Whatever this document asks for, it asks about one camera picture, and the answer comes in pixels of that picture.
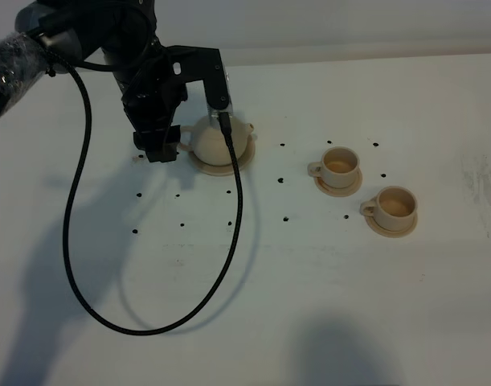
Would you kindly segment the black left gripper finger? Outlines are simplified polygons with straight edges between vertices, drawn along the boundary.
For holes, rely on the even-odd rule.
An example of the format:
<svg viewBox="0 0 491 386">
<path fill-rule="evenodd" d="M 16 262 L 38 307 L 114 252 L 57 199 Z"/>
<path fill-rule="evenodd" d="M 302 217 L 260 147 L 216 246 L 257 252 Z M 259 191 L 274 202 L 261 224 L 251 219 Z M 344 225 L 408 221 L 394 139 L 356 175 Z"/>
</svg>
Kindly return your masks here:
<svg viewBox="0 0 491 386">
<path fill-rule="evenodd" d="M 169 155 L 162 142 L 163 136 L 157 132 L 133 133 L 133 143 L 141 150 L 149 162 L 168 162 Z"/>
<path fill-rule="evenodd" d="M 178 155 L 178 143 L 181 139 L 180 125 L 172 125 L 166 131 L 164 143 L 165 161 L 175 161 Z"/>
</svg>

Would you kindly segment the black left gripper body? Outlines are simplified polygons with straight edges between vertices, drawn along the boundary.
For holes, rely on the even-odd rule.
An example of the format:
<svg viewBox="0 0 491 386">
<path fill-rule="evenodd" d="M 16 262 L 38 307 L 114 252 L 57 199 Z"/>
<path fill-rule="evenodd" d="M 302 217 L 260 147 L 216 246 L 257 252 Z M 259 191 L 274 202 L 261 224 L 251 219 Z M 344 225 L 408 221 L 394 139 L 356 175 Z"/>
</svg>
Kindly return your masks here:
<svg viewBox="0 0 491 386">
<path fill-rule="evenodd" d="M 103 45 L 107 65 L 122 92 L 122 104 L 128 119 L 138 133 L 170 131 L 176 107 L 173 101 L 187 98 L 184 86 L 169 92 L 162 87 L 175 76 L 173 65 L 188 54 L 188 47 L 164 47 L 158 38 L 114 35 Z"/>
</svg>

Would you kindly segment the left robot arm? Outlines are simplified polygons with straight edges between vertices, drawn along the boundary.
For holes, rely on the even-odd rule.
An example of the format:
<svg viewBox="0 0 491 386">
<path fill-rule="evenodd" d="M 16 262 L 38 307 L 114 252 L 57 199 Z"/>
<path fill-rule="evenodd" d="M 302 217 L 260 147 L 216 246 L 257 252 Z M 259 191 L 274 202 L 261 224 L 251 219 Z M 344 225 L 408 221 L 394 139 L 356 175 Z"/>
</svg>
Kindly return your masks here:
<svg viewBox="0 0 491 386">
<path fill-rule="evenodd" d="M 162 89 L 174 72 L 156 27 L 153 1 L 34 1 L 19 11 L 15 32 L 0 40 L 0 118 L 43 75 L 68 73 L 80 90 L 84 140 L 68 207 L 92 133 L 92 106 L 80 69 L 113 74 L 135 145 L 151 162 L 177 157 L 180 130 L 172 121 L 186 88 Z"/>
</svg>

